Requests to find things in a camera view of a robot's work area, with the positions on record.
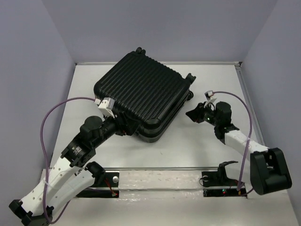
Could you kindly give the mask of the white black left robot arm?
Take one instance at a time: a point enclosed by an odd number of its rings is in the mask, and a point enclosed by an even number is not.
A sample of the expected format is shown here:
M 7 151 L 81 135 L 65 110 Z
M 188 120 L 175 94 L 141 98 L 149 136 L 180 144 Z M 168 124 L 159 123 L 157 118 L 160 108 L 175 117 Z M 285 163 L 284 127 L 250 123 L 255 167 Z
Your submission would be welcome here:
M 24 198 L 13 200 L 9 208 L 24 226 L 48 226 L 53 215 L 84 189 L 99 186 L 105 180 L 105 169 L 91 159 L 96 149 L 113 135 L 131 136 L 139 121 L 126 115 L 86 118 L 79 133 L 62 151 L 52 169 Z

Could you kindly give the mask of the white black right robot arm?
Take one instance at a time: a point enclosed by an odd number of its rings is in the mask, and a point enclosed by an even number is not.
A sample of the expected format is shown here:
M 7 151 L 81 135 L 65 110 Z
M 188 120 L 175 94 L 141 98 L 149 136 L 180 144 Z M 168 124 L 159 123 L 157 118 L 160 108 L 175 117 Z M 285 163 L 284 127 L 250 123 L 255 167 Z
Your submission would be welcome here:
M 284 153 L 279 148 L 268 148 L 245 136 L 231 121 L 230 104 L 218 102 L 214 108 L 205 102 L 186 112 L 196 123 L 204 121 L 214 126 L 214 134 L 223 144 L 244 155 L 250 162 L 250 184 L 259 195 L 292 187 L 292 179 Z

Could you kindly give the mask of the black ribbed hard suitcase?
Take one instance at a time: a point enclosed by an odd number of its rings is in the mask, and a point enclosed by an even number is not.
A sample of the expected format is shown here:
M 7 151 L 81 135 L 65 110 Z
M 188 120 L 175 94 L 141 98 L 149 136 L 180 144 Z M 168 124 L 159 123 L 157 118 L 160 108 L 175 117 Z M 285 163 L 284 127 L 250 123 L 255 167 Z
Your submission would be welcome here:
M 186 101 L 193 98 L 196 77 L 177 71 L 146 56 L 138 47 L 126 54 L 94 85 L 98 99 L 112 98 L 113 109 L 140 125 L 135 134 L 147 143 L 157 142 Z

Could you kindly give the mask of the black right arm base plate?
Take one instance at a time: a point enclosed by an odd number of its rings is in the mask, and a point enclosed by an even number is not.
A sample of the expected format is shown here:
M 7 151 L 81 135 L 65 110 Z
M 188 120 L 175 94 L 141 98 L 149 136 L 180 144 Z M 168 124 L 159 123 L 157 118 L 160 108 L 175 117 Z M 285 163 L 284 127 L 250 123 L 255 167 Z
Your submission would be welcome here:
M 199 183 L 203 187 L 205 198 L 247 197 L 247 190 L 244 186 L 237 190 L 238 181 L 229 179 L 225 173 L 220 173 L 218 170 L 202 171 Z

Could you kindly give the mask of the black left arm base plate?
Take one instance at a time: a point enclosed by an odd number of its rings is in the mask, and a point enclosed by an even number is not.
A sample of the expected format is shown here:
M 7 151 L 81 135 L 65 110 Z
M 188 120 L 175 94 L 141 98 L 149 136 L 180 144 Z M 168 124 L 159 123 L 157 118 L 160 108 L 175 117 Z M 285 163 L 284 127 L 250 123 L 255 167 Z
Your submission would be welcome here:
M 103 181 L 94 184 L 79 194 L 77 198 L 119 198 L 119 171 L 106 171 Z

